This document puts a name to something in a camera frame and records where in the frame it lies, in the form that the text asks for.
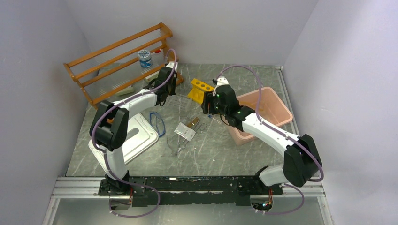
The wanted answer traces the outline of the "blue capped test tube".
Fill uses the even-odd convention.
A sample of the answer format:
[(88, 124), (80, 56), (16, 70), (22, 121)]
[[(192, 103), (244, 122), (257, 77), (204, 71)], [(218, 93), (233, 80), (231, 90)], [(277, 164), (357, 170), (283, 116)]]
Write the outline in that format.
[(219, 120), (215, 119), (213, 115), (208, 115), (208, 118), (210, 118), (210, 119), (214, 120), (215, 122), (221, 124), (221, 122)]

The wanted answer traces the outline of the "clear plastic tube rack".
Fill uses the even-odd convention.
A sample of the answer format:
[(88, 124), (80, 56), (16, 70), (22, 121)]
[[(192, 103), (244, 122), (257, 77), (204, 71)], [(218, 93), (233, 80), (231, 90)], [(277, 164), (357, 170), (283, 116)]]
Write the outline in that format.
[(170, 106), (177, 107), (180, 110), (188, 110), (191, 106), (192, 100), (185, 95), (176, 93), (167, 98), (167, 103)]

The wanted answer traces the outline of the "yellow test tube rack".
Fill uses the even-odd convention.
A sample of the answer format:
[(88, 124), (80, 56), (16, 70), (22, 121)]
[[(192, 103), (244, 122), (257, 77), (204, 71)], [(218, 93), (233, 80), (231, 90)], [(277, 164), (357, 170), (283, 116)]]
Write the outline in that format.
[(214, 90), (214, 87), (212, 87), (196, 78), (194, 78), (191, 81), (191, 85), (192, 85), (192, 89), (187, 94), (187, 97), (198, 104), (203, 103), (205, 91), (213, 91)]

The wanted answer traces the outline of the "pink plastic bin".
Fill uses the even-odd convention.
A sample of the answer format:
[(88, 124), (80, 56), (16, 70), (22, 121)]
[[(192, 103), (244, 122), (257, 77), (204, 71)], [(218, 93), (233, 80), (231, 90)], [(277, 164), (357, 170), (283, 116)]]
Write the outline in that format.
[[(237, 99), (238, 101), (248, 102), (255, 102), (260, 99), (260, 102), (267, 106), (267, 111), (259, 113), (260, 116), (278, 127), (293, 120), (292, 113), (271, 87), (263, 87), (261, 93), (258, 90), (251, 91), (238, 96)], [(242, 132), (235, 127), (228, 126), (227, 129), (237, 146), (256, 139), (255, 136)]]

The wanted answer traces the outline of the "tan rubber tubing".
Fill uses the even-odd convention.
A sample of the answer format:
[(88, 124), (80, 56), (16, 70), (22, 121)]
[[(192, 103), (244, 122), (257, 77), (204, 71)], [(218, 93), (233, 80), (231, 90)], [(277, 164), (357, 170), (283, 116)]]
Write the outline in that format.
[(258, 111), (259, 113), (261, 113), (261, 112), (266, 112), (266, 111), (267, 111), (267, 106), (264, 105), (262, 102), (260, 102), (258, 110), (257, 110), (257, 101), (255, 101), (255, 102), (252, 102), (252, 101), (251, 101), (251, 102), (248, 102), (248, 101), (239, 101), (239, 103), (240, 103), (241, 105), (243, 105), (243, 106), (247, 106), (247, 107), (249, 107), (249, 108), (252, 108), (252, 109)]

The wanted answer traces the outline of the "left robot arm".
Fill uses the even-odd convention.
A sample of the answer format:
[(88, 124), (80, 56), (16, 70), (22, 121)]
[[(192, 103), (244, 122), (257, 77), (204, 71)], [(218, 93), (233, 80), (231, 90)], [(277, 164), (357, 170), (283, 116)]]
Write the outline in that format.
[(137, 94), (120, 101), (101, 101), (89, 130), (89, 148), (105, 171), (106, 186), (118, 195), (130, 189), (129, 171), (122, 146), (126, 142), (129, 120), (145, 109), (164, 105), (168, 96), (175, 95), (177, 63), (163, 66)]

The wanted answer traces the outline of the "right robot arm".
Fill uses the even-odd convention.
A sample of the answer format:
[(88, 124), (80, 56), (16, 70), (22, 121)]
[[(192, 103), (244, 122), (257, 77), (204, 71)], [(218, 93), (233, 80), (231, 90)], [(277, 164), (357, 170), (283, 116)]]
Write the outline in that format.
[(260, 169), (253, 182), (258, 194), (265, 194), (272, 185), (290, 183), (302, 187), (316, 173), (323, 179), (321, 159), (313, 138), (294, 135), (262, 118), (254, 109), (241, 105), (230, 85), (205, 91), (201, 108), (204, 114), (220, 115), (222, 122), (262, 140), (282, 157), (283, 163)]

